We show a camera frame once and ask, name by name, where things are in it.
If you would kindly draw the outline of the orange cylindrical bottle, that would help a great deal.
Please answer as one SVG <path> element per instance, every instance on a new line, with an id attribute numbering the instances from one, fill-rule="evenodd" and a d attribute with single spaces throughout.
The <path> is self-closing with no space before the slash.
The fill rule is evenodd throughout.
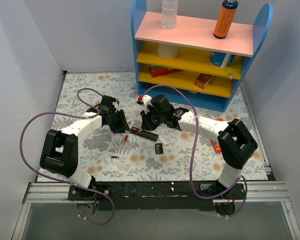
<path id="1" fill-rule="evenodd" d="M 218 15 L 213 36 L 217 39 L 227 37 L 238 7 L 237 0 L 224 0 Z"/>

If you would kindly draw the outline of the blue yellow pink shelf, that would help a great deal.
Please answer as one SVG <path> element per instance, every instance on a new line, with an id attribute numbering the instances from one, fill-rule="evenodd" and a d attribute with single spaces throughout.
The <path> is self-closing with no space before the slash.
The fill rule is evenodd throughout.
<path id="1" fill-rule="evenodd" d="M 266 3 L 253 24 L 233 23 L 226 38 L 213 35 L 216 21 L 179 15 L 173 29 L 164 29 L 162 15 L 147 10 L 144 0 L 132 4 L 131 34 L 139 95 L 166 95 L 171 102 L 191 102 L 199 108 L 224 112 L 240 87 L 269 32 L 274 6 Z M 163 59 L 158 43 L 179 46 L 179 55 Z M 233 54 L 231 65 L 218 67 L 210 61 L 211 52 Z M 163 66 L 180 72 L 152 77 L 150 66 Z M 204 88 L 194 85 L 200 74 L 214 78 Z"/>

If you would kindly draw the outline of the orange red small box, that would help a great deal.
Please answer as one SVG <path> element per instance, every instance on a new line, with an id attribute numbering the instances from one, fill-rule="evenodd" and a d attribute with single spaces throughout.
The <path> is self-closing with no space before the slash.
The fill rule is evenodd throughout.
<path id="1" fill-rule="evenodd" d="M 204 89 L 210 81 L 214 78 L 214 75 L 201 73 L 194 81 L 194 85 L 200 89 Z"/>

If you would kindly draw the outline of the white remote control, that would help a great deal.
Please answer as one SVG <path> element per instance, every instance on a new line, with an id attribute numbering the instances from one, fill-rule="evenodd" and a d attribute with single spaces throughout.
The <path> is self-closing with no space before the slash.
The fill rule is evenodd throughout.
<path id="1" fill-rule="evenodd" d="M 123 133 L 116 133 L 113 135 L 113 139 L 116 142 L 123 142 L 124 139 L 128 136 L 130 133 L 131 129 L 134 127 L 135 121 L 134 120 L 128 120 L 127 121 L 127 128 L 124 130 Z"/>

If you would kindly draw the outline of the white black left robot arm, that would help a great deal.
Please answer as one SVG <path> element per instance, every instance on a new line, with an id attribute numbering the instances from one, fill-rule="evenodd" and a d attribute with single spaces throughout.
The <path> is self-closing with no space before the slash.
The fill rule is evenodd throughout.
<path id="1" fill-rule="evenodd" d="M 108 126 L 114 134 L 124 134 L 130 128 L 118 100 L 103 95 L 100 104 L 89 108 L 82 119 L 61 130 L 51 129 L 46 134 L 40 158 L 40 167 L 80 186 L 79 194 L 85 200 L 96 196 L 95 178 L 79 166 L 79 143 L 93 131 Z"/>

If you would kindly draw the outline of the white battery cover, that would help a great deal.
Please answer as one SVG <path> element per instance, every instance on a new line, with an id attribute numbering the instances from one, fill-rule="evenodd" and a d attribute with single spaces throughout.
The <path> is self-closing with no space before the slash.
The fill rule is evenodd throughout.
<path id="1" fill-rule="evenodd" d="M 158 139 L 164 146 L 169 145 L 169 141 L 166 138 L 164 138 L 162 135 L 159 135 Z"/>

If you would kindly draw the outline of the white paper roll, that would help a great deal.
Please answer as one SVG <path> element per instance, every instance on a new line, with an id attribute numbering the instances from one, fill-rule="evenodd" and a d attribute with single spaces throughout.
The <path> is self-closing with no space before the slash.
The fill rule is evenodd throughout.
<path id="1" fill-rule="evenodd" d="M 175 59 L 178 57 L 180 47 L 172 44 L 158 43 L 157 44 L 157 55 L 166 60 Z"/>

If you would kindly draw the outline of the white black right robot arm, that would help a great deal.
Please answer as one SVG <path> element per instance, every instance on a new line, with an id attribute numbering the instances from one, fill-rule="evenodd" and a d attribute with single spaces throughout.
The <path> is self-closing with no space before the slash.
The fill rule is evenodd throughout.
<path id="1" fill-rule="evenodd" d="M 201 199 L 227 199 L 233 195 L 234 186 L 244 179 L 241 174 L 244 165 L 258 148 L 256 140 L 241 120 L 235 118 L 227 122 L 198 116 L 196 110 L 175 108 L 162 94 L 155 97 L 140 96 L 137 103 L 144 107 L 140 113 L 143 130 L 153 131 L 165 124 L 171 129 L 194 133 L 196 137 L 203 136 L 217 142 L 225 165 L 216 183 L 211 185 L 211 191 Z"/>

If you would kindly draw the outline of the floral patterned table mat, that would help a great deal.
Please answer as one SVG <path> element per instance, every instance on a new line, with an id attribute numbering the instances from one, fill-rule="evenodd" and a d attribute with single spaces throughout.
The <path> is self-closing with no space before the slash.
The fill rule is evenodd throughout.
<path id="1" fill-rule="evenodd" d="M 137 105 L 137 85 L 133 72 L 117 73 L 68 73 L 57 102 L 58 115 L 52 128 L 59 130 L 73 123 L 71 115 L 81 116 L 87 106 L 80 98 L 96 105 L 101 94 L 119 99 L 119 107 L 128 120 L 140 127 L 141 107 Z M 163 154 L 155 153 L 151 140 L 129 134 L 127 142 L 117 142 L 107 126 L 104 126 L 79 145 L 79 165 L 98 181 L 187 181 L 216 180 L 225 166 L 220 153 L 206 137 L 195 140 L 191 132 L 170 129 L 161 125 L 155 131 L 169 141 Z"/>

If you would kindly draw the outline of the orange battery pack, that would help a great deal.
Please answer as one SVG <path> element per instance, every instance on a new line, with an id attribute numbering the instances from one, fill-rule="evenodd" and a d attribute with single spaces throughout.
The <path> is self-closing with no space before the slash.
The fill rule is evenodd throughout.
<path id="1" fill-rule="evenodd" d="M 213 146 L 215 152 L 221 154 L 222 150 L 221 150 L 219 143 L 216 141 L 213 141 L 213 140 L 211 140 L 211 143 L 212 143 L 212 146 Z"/>

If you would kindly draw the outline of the clear plastic bottle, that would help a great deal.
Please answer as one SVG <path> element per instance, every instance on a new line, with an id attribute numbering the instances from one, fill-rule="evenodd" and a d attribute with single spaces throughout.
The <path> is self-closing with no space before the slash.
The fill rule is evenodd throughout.
<path id="1" fill-rule="evenodd" d="M 163 0 L 162 1 L 162 19 L 161 26 L 164 29 L 171 30 L 177 24 L 178 0 Z"/>

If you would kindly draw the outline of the black battery cover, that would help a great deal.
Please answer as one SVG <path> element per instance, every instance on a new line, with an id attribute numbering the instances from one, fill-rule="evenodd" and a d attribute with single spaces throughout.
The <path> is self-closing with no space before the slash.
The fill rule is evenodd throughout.
<path id="1" fill-rule="evenodd" d="M 164 153 L 163 144 L 162 143 L 156 143 L 154 145 L 154 148 L 155 148 L 155 154 L 156 155 L 162 155 Z"/>

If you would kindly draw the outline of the black remote control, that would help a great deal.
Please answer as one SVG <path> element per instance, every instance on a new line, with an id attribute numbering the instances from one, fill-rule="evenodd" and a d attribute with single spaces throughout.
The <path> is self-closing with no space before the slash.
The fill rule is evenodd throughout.
<path id="1" fill-rule="evenodd" d="M 159 138 L 159 136 L 155 133 L 152 133 L 150 131 L 147 131 L 147 130 L 143 130 L 141 129 L 140 131 L 138 131 L 136 133 L 137 136 L 141 137 L 141 138 L 144 138 L 144 139 L 147 139 L 147 140 L 151 140 L 151 141 L 154 141 L 156 142 Z"/>

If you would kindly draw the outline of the red flat box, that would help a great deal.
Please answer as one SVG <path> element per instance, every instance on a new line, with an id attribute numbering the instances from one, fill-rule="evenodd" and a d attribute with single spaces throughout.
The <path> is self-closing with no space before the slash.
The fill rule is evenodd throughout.
<path id="1" fill-rule="evenodd" d="M 157 78 L 173 73 L 178 73 L 181 72 L 181 69 L 176 69 L 176 68 L 170 68 L 170 67 L 165 67 L 165 66 L 158 66 L 158 65 L 151 65 L 149 68 L 149 73 L 152 78 Z"/>

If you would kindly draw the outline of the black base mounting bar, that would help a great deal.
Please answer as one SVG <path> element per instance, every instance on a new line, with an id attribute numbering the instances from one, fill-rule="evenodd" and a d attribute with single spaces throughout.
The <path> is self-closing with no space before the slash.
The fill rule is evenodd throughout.
<path id="1" fill-rule="evenodd" d="M 215 209 L 213 200 L 194 195 L 189 181 L 103 181 L 91 188 L 98 193 L 72 185 L 67 199 L 94 203 L 99 211 Z"/>

